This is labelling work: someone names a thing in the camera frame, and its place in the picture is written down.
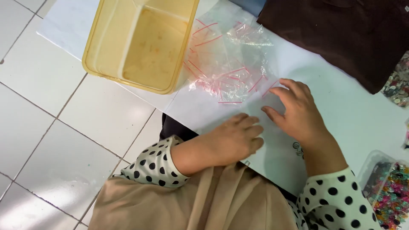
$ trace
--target plastic container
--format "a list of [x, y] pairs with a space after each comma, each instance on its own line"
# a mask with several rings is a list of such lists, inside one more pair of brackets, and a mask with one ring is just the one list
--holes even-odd
[[369, 154], [358, 178], [381, 228], [408, 229], [409, 164], [375, 150]]
[[82, 64], [158, 94], [175, 90], [199, 0], [101, 0]]

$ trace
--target polka dot sleeve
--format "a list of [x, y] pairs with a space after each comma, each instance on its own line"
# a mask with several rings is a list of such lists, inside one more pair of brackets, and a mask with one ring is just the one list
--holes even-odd
[[304, 216], [327, 229], [380, 229], [375, 213], [353, 172], [342, 171], [312, 176], [297, 199]]
[[121, 169], [124, 179], [134, 180], [141, 184], [154, 184], [168, 188], [181, 187], [189, 177], [181, 174], [171, 157], [171, 147], [182, 143], [182, 139], [172, 136], [143, 150], [136, 161]]

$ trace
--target pile of buttons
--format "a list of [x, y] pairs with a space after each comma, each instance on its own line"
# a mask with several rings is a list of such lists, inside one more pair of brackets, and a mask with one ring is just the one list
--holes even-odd
[[382, 228], [400, 229], [409, 213], [409, 168], [399, 163], [392, 169], [391, 163], [378, 164], [376, 168], [376, 180], [365, 186], [367, 199]]
[[381, 92], [400, 107], [409, 105], [409, 50], [396, 65]]

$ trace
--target beige fabric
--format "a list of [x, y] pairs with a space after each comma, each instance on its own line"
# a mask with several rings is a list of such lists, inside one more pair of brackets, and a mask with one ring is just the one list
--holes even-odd
[[89, 230], [297, 229], [281, 192], [246, 166], [208, 168], [180, 188], [110, 178]]

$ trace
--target hand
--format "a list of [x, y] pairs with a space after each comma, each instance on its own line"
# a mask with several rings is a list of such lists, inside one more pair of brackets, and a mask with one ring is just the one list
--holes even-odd
[[263, 128], [257, 117], [240, 113], [216, 127], [171, 149], [173, 163], [180, 173], [189, 176], [213, 166], [225, 166], [244, 160], [264, 144], [258, 138]]
[[269, 106], [264, 106], [261, 110], [302, 146], [313, 143], [317, 138], [330, 135], [309, 87], [290, 79], [280, 79], [280, 83], [288, 89], [275, 87], [270, 89], [270, 92], [280, 97], [286, 108], [284, 115]]
[[309, 87], [290, 79], [280, 79], [280, 83], [288, 89], [275, 87], [270, 92], [280, 97], [286, 108], [284, 115], [268, 106], [261, 110], [284, 132], [300, 142], [308, 176], [347, 168], [341, 149], [325, 127]]

